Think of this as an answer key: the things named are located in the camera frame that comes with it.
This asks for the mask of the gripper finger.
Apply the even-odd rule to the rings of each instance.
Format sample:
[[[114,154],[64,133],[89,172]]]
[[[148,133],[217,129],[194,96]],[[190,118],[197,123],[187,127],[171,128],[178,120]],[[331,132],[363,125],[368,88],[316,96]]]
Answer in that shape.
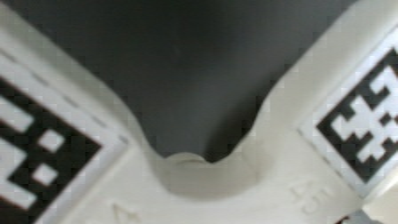
[[[350,209],[336,224],[398,224],[398,210],[371,207]]]

